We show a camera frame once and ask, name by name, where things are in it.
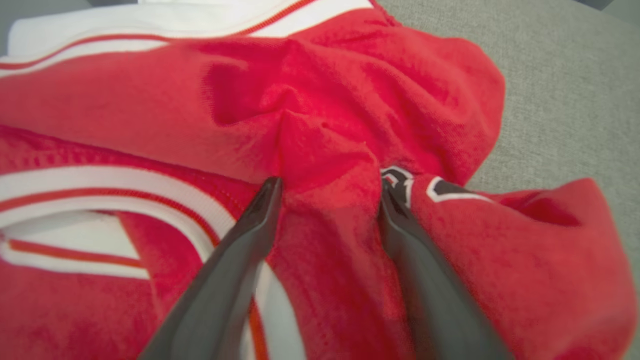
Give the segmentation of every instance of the red fabric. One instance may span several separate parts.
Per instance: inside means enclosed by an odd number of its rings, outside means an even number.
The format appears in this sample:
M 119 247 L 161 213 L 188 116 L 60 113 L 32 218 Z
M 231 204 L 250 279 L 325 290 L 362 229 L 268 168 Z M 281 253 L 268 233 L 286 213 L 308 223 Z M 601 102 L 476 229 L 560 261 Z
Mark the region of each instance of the red fabric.
M 286 39 L 185 40 L 0 79 L 0 164 L 9 168 L 0 171 L 105 156 L 162 166 L 222 189 L 217 197 L 236 203 L 236 216 L 259 183 L 281 176 L 280 231 L 268 261 L 291 299 L 307 357 L 408 359 L 399 285 L 376 228 L 380 168 L 397 165 L 416 176 L 412 211 L 517 358 L 619 357 L 635 327 L 635 297 L 591 181 L 487 195 L 494 202 L 435 203 L 425 193 L 434 176 L 469 180 L 497 139 L 503 98 L 502 76 L 475 45 L 357 10 Z M 75 161 L 81 145 L 9 128 L 112 151 Z M 24 161 L 26 153 L 51 161 Z M 154 232 L 134 217 L 123 221 L 132 233 Z M 146 235 L 140 246 L 153 248 Z M 182 268 L 182 259 L 167 261 Z M 188 275 L 176 278 L 184 289 Z M 162 317 L 177 293 L 154 286 Z M 18 301 L 3 299 L 3 311 Z M 18 335 L 4 331 L 2 348 L 19 347 Z M 26 336 L 42 349 L 66 341 Z

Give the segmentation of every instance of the red sleeve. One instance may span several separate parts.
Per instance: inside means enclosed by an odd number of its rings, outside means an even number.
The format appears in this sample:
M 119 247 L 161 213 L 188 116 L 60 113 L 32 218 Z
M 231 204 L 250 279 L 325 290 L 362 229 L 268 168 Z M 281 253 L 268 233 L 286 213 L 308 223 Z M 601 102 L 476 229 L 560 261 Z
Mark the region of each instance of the red sleeve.
M 519 359 L 617 359 L 636 296 L 591 179 L 478 195 L 418 177 L 412 210 Z

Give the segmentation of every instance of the gray couch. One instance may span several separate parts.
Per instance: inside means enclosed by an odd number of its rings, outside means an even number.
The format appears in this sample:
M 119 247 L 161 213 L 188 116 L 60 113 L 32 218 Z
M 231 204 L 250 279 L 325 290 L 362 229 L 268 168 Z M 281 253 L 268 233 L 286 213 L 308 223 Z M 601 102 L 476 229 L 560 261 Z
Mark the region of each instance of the gray couch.
M 594 177 L 640 288 L 640 167 L 634 160 L 640 157 L 640 28 L 570 0 L 378 2 L 407 26 L 479 44 L 506 78 L 502 134 L 470 187 L 508 192 Z M 23 0 L 0 7 L 6 34 L 18 17 L 89 4 Z M 627 358 L 640 359 L 638 336 Z

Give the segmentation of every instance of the garment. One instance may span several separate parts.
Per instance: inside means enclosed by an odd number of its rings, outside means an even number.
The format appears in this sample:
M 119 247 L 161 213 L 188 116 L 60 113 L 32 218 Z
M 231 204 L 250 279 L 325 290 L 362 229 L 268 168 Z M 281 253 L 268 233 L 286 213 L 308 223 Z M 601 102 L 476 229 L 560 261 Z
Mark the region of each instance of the garment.
M 517 358 L 626 349 L 636 298 L 592 180 L 461 187 L 504 100 L 475 45 L 358 0 L 59 16 L 18 23 L 0 63 L 3 358 L 134 358 L 268 176 L 283 205 L 244 357 L 412 358 L 383 178 Z

